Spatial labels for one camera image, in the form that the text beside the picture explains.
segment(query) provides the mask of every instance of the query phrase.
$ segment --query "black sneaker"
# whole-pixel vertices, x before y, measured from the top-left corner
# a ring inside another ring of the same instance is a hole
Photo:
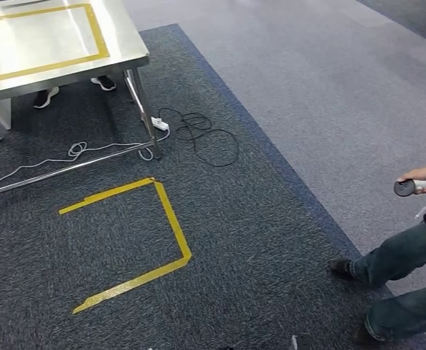
[[[54,87],[51,90],[42,90],[39,91],[36,98],[35,99],[35,103],[33,103],[33,107],[36,109],[43,109],[45,107],[48,107],[51,103],[51,98],[53,96],[56,96],[59,93],[58,87]]]
[[[347,259],[333,259],[328,262],[328,268],[329,272],[332,273],[335,276],[339,277],[341,279],[347,279],[348,281],[354,281],[355,280],[351,274],[349,269],[349,264],[351,260]]]
[[[103,75],[97,78],[91,78],[93,84],[97,84],[101,87],[103,91],[113,91],[116,89],[116,83],[109,79],[106,75]]]
[[[381,344],[381,341],[378,341],[373,338],[366,327],[365,322],[363,322],[359,328],[352,335],[352,341],[358,345],[375,345]]]

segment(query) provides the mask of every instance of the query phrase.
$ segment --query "gray carpet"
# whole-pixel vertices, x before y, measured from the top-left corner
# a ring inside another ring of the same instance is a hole
[[[154,109],[203,112],[236,136],[239,162],[212,168],[195,157],[191,144],[171,137],[162,143],[159,162],[127,155],[0,195],[0,349],[288,349],[301,333],[310,334],[315,349],[359,349],[350,331],[385,293],[329,277],[326,262],[340,255],[338,248],[204,66],[171,27],[143,38],[153,55],[143,75]],[[15,127],[0,144],[0,175],[60,158],[77,141],[143,141],[128,93],[116,81],[115,93],[89,82],[63,87],[43,111],[31,108],[33,96],[14,100]],[[175,117],[168,121],[181,126]],[[211,161],[233,156],[227,136],[211,135],[199,147]],[[72,316],[88,296],[180,257],[153,187],[57,213],[147,176],[165,184],[193,258]],[[382,349],[426,349],[426,340]]]
[[[426,1],[358,0],[406,28],[426,38]]]

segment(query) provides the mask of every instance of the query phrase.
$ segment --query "yellow tape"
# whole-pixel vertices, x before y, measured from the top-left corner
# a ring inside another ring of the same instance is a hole
[[[38,9],[35,11],[14,13],[10,15],[0,16],[0,20],[20,18],[20,17],[32,16],[32,15],[40,15],[43,13],[57,12],[57,11],[63,11],[67,9],[77,9],[77,8],[85,9],[87,18],[90,23],[90,27],[91,28],[94,41],[97,43],[97,47],[98,48],[98,53],[97,53],[96,55],[75,58],[74,60],[52,63],[52,64],[48,64],[45,66],[40,66],[40,67],[35,67],[31,69],[24,69],[22,71],[13,71],[11,73],[6,73],[6,74],[0,74],[0,80],[22,77],[23,75],[39,73],[41,71],[49,71],[51,69],[60,69],[66,66],[72,66],[74,64],[91,62],[91,61],[99,60],[101,58],[109,57],[109,53],[106,47],[106,42],[104,41],[104,37],[101,33],[101,29],[100,28],[100,25],[98,24],[97,17],[95,16],[94,11],[93,10],[93,7],[91,7],[91,4],[75,4],[75,5],[63,6],[63,7],[54,7],[51,9]]]
[[[155,179],[153,177],[147,177],[147,179],[142,179],[136,182],[132,182],[131,184],[125,184],[124,186],[113,188],[112,190],[107,190],[101,193],[97,193],[96,195],[91,195],[90,197],[85,198],[82,202],[75,203],[66,208],[63,208],[59,211],[59,214],[67,214],[68,212],[73,211],[75,209],[80,209],[84,206],[88,206],[88,204],[101,201],[105,198],[111,197],[113,195],[119,195],[120,193],[133,190],[134,188],[145,186],[147,184],[151,184],[154,182]]]
[[[172,209],[172,206],[169,202],[169,199],[168,198],[168,194],[166,194],[165,187],[161,182],[156,181],[154,178],[142,179],[137,182],[132,182],[131,184],[126,184],[125,186],[113,188],[112,190],[107,190],[96,195],[91,195],[90,197],[85,198],[85,200],[82,202],[76,203],[72,206],[69,206],[67,208],[61,209],[59,212],[60,214],[65,214],[69,211],[82,208],[83,206],[88,206],[88,204],[94,203],[97,201],[101,201],[103,199],[108,198],[110,196],[118,195],[119,193],[123,193],[128,190],[132,190],[134,188],[145,186],[147,184],[152,184],[152,183],[155,185],[155,188],[156,189],[156,193],[158,194],[159,200],[162,202],[163,208],[165,209],[165,212],[168,217],[168,221],[169,221],[169,224],[172,228],[176,241],[179,245],[179,248],[181,248],[182,257],[181,259],[174,262],[170,262],[167,265],[164,265],[159,268],[156,268],[155,270],[153,271],[144,273],[143,275],[136,277],[134,279],[131,279],[131,281],[127,281],[122,284],[117,285],[116,287],[105,290],[101,293],[88,297],[85,299],[85,301],[83,302],[83,304],[75,308],[72,312],[72,314],[77,314],[79,312],[88,308],[91,308],[91,306],[95,306],[96,304],[99,304],[103,300],[114,298],[116,297],[117,295],[125,293],[131,289],[134,289],[136,287],[139,287],[142,284],[146,284],[147,282],[153,281],[153,279],[158,279],[161,276],[164,276],[168,273],[171,273],[174,270],[177,270],[178,268],[185,266],[189,262],[189,260],[190,260],[190,258],[192,257],[192,253],[190,252],[190,249],[189,249],[189,246],[187,245],[186,238],[184,236],[184,233],[182,233],[182,229],[181,228],[181,225],[177,221],[177,218],[175,216],[174,210]]]
[[[177,218],[175,217],[169,199],[168,199],[168,195],[166,194],[166,191],[165,191],[165,187],[161,182],[155,181],[154,183],[156,188],[156,192],[158,192],[159,199],[162,201],[162,204],[168,217],[168,221],[171,224],[175,239],[177,241],[177,244],[179,244],[181,252],[182,252],[182,255],[188,261],[190,257],[192,257],[192,253],[190,252],[190,249],[189,249],[186,238],[184,237],[182,229],[181,228],[181,225],[179,225]]]
[[[185,266],[187,264],[188,261],[189,259],[186,259],[183,257],[179,260],[171,262],[169,264],[162,266],[160,268],[157,268],[153,271],[150,271],[148,273],[141,275],[140,277],[137,277],[136,279],[131,279],[131,281],[127,281],[122,284],[119,284],[119,286],[105,290],[104,292],[98,293],[97,295],[93,295],[92,297],[87,298],[85,302],[83,302],[83,304],[75,308],[72,313],[77,314],[79,312],[85,310],[87,308],[91,308],[92,306],[95,306],[96,304],[99,304],[103,300],[108,300],[113,297],[116,297],[117,295],[125,293],[131,289],[134,289],[136,287],[139,287],[142,284],[153,281],[153,279],[158,279],[161,276],[164,276],[171,273],[172,271],[177,270],[178,268]]]

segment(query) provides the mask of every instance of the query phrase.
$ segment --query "stainless steel table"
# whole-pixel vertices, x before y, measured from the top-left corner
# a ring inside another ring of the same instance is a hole
[[[0,3],[0,119],[4,126],[13,122],[10,98],[122,71],[149,140],[0,187],[0,193],[147,147],[161,157],[138,72],[149,63],[148,49],[119,0],[17,2]]]

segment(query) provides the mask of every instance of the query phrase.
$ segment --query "jeans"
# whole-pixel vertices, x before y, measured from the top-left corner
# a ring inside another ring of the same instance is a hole
[[[426,264],[426,224],[393,236],[365,257],[351,262],[351,273],[371,287],[406,277]],[[379,341],[426,332],[426,288],[375,303],[366,327]]]

